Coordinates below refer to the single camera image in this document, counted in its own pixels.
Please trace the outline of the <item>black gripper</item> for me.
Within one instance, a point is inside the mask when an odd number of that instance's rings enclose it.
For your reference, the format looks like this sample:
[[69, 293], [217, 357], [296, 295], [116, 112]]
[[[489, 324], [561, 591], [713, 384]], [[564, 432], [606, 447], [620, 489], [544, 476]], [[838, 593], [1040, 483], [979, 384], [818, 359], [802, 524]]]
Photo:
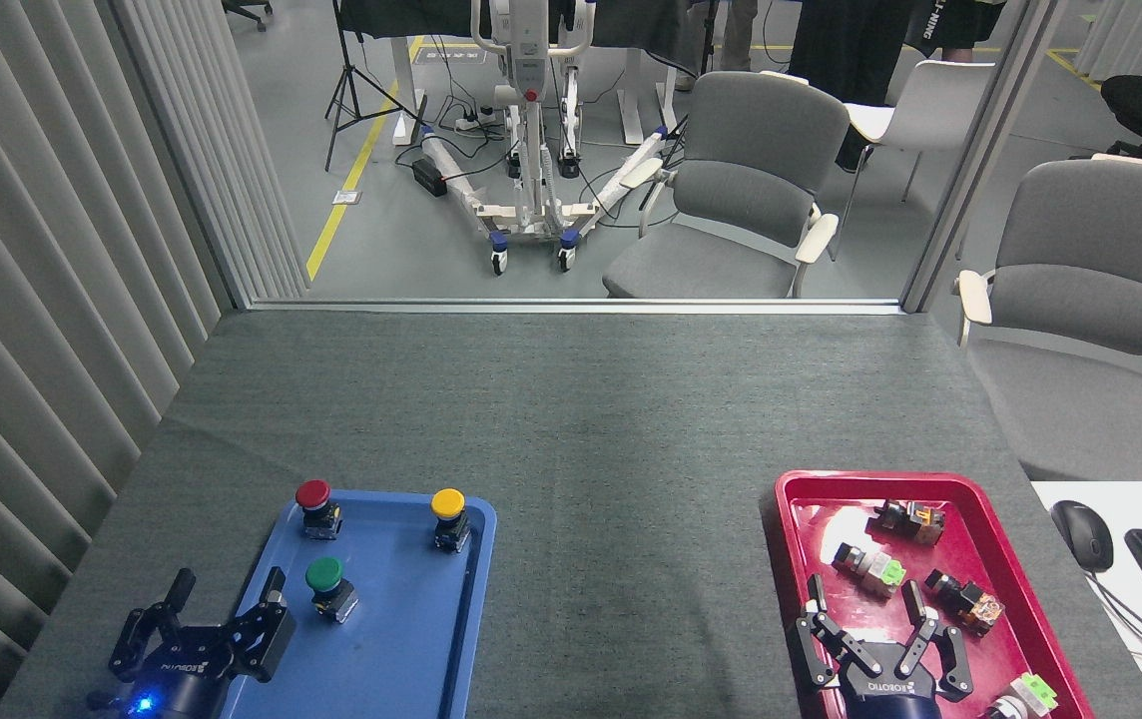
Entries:
[[[966, 643], [959, 629], [942, 622], [912, 579], [904, 582], [902, 596], [912, 635], [896, 660], [896, 674], [890, 670], [882, 674], [884, 667], [872, 652], [833, 619], [822, 575], [809, 576], [809, 599], [801, 617], [795, 620], [795, 636], [809, 669], [809, 682], [817, 690], [839, 687], [846, 718], [941, 718], [935, 695], [946, 701], [962, 701], [974, 690]], [[830, 661], [821, 659], [815, 643], [821, 643], [828, 656], [845, 667], [841, 674]], [[934, 646], [940, 656], [941, 674], [936, 681], [919, 667], [928, 646]]]
[[296, 622], [287, 608], [286, 573], [270, 569], [260, 599], [225, 625], [183, 625], [182, 609], [196, 584], [193, 569], [176, 573], [164, 600], [130, 611], [108, 660], [124, 690], [93, 690], [87, 711], [112, 718], [216, 718], [238, 674], [270, 682]]

